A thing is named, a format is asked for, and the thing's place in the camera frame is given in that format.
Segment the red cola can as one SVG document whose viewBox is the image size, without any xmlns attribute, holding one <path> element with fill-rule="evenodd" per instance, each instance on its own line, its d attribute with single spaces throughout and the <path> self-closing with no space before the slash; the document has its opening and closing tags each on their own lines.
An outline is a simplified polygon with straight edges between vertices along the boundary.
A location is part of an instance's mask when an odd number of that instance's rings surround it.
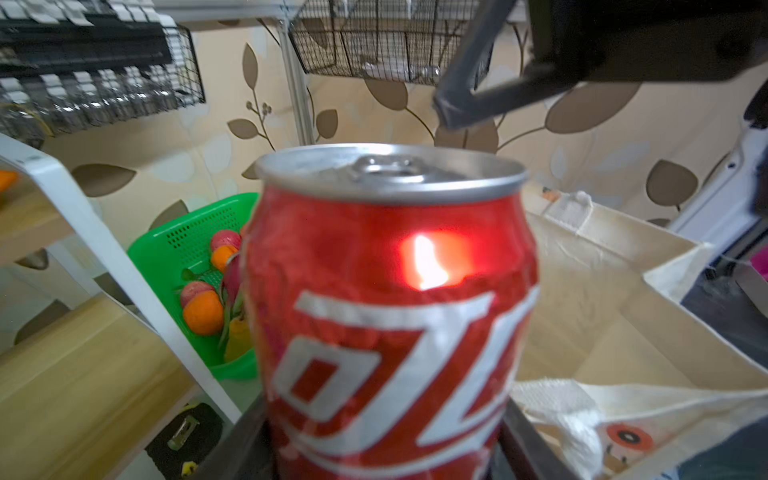
<svg viewBox="0 0 768 480">
<path fill-rule="evenodd" d="M 255 167 L 241 278 L 280 477 L 485 477 L 539 294 L 525 167 L 372 143 Z"/>
</svg>

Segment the green fruit basket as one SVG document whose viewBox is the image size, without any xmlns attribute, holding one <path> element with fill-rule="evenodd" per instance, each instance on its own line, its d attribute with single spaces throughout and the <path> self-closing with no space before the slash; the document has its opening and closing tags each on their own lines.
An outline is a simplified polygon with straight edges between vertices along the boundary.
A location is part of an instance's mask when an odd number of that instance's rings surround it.
<svg viewBox="0 0 768 480">
<path fill-rule="evenodd" d="M 250 350 L 227 361 L 218 335 L 201 336 L 188 328 L 182 317 L 181 293 L 193 281 L 220 286 L 222 273 L 210 263 L 210 242 L 221 230 L 239 231 L 244 227 L 258 201 L 257 193 L 219 200 L 150 230 L 128 249 L 129 258 L 218 380 L 257 378 L 255 353 Z"/>
</svg>

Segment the cream canvas tote bag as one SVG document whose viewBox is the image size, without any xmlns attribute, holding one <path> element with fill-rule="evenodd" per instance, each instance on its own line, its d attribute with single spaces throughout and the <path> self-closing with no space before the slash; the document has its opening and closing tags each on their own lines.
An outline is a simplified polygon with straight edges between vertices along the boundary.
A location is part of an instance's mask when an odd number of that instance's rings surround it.
<svg viewBox="0 0 768 480">
<path fill-rule="evenodd" d="M 767 372 L 682 305 L 712 248 L 531 183 L 540 296 L 512 397 L 580 479 L 650 479 L 767 415 Z"/>
</svg>

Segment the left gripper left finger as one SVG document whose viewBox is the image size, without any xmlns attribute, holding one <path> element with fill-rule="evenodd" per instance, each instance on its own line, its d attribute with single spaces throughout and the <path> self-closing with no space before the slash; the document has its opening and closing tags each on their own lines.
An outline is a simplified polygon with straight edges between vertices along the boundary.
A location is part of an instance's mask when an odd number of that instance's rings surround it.
<svg viewBox="0 0 768 480">
<path fill-rule="evenodd" d="M 272 480 L 276 460 L 267 420 L 267 401 L 259 395 L 191 475 L 192 480 Z"/>
</svg>

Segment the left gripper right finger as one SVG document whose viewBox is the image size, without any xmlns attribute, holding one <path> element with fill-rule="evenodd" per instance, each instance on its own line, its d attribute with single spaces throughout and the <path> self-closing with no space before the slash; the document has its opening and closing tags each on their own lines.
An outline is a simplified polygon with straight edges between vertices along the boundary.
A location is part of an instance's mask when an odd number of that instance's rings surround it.
<svg viewBox="0 0 768 480">
<path fill-rule="evenodd" d="M 516 479 L 576 480 L 514 401 L 507 403 L 498 440 Z"/>
</svg>

